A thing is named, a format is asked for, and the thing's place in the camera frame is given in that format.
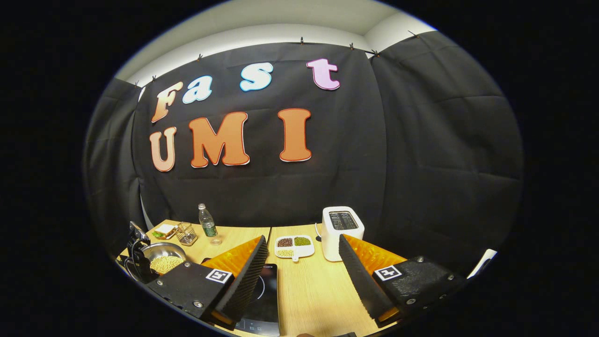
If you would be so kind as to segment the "steel pot with black handle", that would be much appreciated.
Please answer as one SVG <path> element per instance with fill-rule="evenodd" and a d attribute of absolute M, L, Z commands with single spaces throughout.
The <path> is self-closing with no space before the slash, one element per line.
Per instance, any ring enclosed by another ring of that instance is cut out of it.
<path fill-rule="evenodd" d="M 187 260 L 184 250 L 178 245 L 169 242 L 146 245 L 141 248 L 141 252 L 143 256 L 149 260 L 149 263 L 158 256 L 179 256 L 184 259 L 185 262 Z"/>

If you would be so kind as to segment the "black induction cooktop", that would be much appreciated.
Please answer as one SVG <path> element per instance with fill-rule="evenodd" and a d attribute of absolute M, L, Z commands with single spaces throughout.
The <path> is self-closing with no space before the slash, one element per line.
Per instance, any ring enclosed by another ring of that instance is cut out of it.
<path fill-rule="evenodd" d="M 264 264 L 250 303 L 235 329 L 267 337 L 280 337 L 276 264 Z"/>

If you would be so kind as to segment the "sandwich with lettuce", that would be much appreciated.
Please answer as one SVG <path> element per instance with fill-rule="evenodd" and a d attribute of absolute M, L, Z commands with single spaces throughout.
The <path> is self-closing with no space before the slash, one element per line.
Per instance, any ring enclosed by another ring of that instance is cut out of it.
<path fill-rule="evenodd" d="M 161 224 L 156 226 L 152 231 L 152 237 L 159 240 L 168 240 L 178 232 L 178 225 Z"/>

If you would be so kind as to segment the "clear water bottle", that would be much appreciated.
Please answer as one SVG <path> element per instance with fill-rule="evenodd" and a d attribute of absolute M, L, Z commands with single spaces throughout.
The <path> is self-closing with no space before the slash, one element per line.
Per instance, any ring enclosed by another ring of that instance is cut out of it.
<path fill-rule="evenodd" d="M 207 207 L 203 203 L 197 205 L 198 208 L 198 219 L 203 228 L 204 234 L 211 245 L 217 246 L 222 243 L 219 236 L 218 229 L 216 228 L 214 219 Z"/>

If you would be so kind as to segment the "black backdrop cloth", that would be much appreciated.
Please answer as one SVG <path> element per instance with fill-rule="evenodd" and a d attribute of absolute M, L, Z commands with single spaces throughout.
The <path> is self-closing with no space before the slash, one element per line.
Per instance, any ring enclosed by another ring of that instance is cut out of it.
<path fill-rule="evenodd" d="M 467 275 L 513 224 L 523 145 L 507 98 L 437 31 L 367 56 L 335 44 L 222 51 L 143 88 L 114 79 L 83 174 L 99 237 L 129 222 L 286 227 L 351 207 L 364 239 Z"/>

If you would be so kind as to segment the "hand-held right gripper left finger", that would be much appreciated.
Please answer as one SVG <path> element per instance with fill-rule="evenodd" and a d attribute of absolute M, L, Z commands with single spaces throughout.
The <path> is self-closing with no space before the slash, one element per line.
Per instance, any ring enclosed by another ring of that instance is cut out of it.
<path fill-rule="evenodd" d="M 185 314 L 233 330 L 248 308 L 267 256 L 267 239 L 261 235 L 207 262 L 183 262 L 147 287 Z"/>

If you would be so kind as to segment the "white toaster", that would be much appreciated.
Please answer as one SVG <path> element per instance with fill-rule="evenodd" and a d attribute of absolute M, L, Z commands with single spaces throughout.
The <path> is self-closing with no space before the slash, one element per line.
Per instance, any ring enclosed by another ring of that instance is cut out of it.
<path fill-rule="evenodd" d="M 321 213 L 321 247 L 330 262 L 340 262 L 339 237 L 348 234 L 362 239 L 365 228 L 355 211 L 348 206 L 326 207 Z"/>

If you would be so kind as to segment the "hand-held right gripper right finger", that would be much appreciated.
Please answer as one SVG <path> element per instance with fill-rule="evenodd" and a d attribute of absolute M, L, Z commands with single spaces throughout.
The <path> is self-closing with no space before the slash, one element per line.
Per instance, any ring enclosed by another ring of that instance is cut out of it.
<path fill-rule="evenodd" d="M 338 251 L 362 305 L 379 328 L 429 311 L 467 282 L 425 256 L 406 259 L 348 234 L 339 236 Z"/>

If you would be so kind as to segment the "pile of soybeans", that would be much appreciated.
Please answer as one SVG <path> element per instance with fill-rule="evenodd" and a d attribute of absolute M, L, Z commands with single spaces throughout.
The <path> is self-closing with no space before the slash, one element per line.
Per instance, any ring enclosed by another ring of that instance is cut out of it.
<path fill-rule="evenodd" d="M 158 256 L 151 260 L 150 269 L 164 275 L 184 262 L 185 260 L 179 256 Z"/>

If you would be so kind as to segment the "white divided bean plate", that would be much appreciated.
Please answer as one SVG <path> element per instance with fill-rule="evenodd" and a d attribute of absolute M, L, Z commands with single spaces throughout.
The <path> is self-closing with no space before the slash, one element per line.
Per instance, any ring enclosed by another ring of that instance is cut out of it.
<path fill-rule="evenodd" d="M 279 258 L 289 258 L 297 262 L 300 258 L 312 256 L 315 248 L 308 235 L 284 235 L 275 240 L 274 254 Z"/>

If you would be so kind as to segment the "row of black cloth clips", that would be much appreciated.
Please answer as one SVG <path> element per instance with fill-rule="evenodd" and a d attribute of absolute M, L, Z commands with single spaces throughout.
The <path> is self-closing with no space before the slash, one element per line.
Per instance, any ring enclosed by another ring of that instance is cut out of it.
<path fill-rule="evenodd" d="M 164 75 L 177 67 L 197 60 L 199 56 L 206 58 L 207 56 L 250 47 L 251 45 L 276 43 L 296 45 L 330 44 L 339 45 L 345 49 L 353 48 L 356 51 L 372 53 L 373 51 L 382 52 L 400 41 L 414 38 L 417 34 L 411 29 L 392 29 L 391 32 L 377 34 L 372 41 L 369 38 L 342 32 L 338 29 L 308 28 L 306 25 L 294 25 L 290 28 L 285 28 L 282 25 L 267 25 L 265 27 L 233 29 L 212 34 L 163 52 L 146 62 L 131 75 L 125 75 L 123 71 L 120 72 L 118 78 L 143 87 L 152 81 L 152 77 Z"/>

